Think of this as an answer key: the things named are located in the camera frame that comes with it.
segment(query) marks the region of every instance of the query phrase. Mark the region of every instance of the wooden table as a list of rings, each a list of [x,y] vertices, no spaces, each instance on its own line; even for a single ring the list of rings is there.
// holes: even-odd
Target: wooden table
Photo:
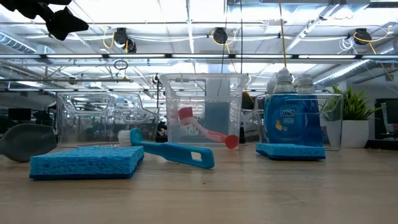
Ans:
[[[0,223],[398,223],[398,152],[343,149],[276,162],[214,148],[212,170],[148,155],[132,179],[29,180],[0,157]]]

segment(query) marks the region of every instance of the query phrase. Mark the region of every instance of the green plant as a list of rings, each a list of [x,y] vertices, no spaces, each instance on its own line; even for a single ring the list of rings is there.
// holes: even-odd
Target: green plant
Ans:
[[[357,94],[353,93],[353,89],[351,87],[346,91],[341,91],[336,85],[333,85],[332,89],[334,93],[339,93],[343,95],[343,120],[365,121],[371,114],[378,110],[381,110],[381,108],[368,108],[366,104],[369,103],[370,100],[367,100],[366,97],[363,96],[365,94],[364,90],[361,93]],[[325,113],[326,120],[336,120],[337,114],[334,114],[334,111],[340,113],[339,108],[336,108],[334,110],[330,109],[340,105],[340,103],[336,105],[337,103],[337,100],[332,98],[326,105],[324,105],[325,109],[329,109],[325,111],[330,111],[328,113]]]

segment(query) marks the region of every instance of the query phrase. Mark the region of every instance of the blue sponge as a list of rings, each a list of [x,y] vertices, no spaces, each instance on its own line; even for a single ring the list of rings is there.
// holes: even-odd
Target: blue sponge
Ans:
[[[61,179],[126,179],[130,178],[144,158],[144,148],[81,147],[30,158],[30,178]]]
[[[326,159],[323,147],[298,146],[295,144],[257,143],[256,152],[274,160],[317,161]]]

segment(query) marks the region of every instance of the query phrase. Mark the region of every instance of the red brush head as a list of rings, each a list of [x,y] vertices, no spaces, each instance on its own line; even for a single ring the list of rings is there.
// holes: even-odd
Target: red brush head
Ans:
[[[239,137],[231,135],[231,136],[227,136],[225,138],[225,146],[228,149],[234,149],[238,146],[239,144]]]
[[[192,108],[182,108],[179,109],[178,111],[178,117],[180,118],[180,121],[184,118],[192,118],[193,117],[193,111]]]

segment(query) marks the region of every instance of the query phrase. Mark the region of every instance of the white pot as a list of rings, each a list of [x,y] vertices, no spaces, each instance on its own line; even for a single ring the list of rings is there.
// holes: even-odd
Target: white pot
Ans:
[[[368,121],[343,121],[342,147],[363,148],[369,137]]]
[[[321,120],[321,125],[326,126],[326,133],[328,135],[330,143],[330,150],[340,150],[341,120],[324,122],[322,122]]]

